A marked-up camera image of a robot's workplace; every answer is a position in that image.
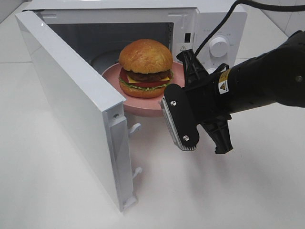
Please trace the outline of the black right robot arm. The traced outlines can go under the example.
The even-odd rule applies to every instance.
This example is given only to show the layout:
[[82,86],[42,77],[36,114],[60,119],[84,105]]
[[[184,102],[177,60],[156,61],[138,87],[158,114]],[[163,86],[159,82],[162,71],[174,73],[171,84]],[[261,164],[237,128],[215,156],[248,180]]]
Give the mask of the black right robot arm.
[[279,47],[232,68],[221,64],[208,73],[191,62],[192,51],[178,58],[183,62],[185,86],[175,87],[170,101],[177,143],[191,151],[201,125],[215,142],[215,152],[232,150],[228,121],[233,113],[280,103],[305,105],[305,33],[297,31]]

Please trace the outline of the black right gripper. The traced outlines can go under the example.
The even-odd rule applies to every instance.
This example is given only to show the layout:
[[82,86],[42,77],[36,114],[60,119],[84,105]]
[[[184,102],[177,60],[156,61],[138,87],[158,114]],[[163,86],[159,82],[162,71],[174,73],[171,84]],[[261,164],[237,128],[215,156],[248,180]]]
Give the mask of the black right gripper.
[[231,115],[219,103],[218,83],[222,70],[229,66],[222,63],[209,74],[192,49],[184,50],[176,56],[183,64],[184,90],[197,124],[201,124],[215,143],[216,154],[226,154],[233,149],[228,121]]

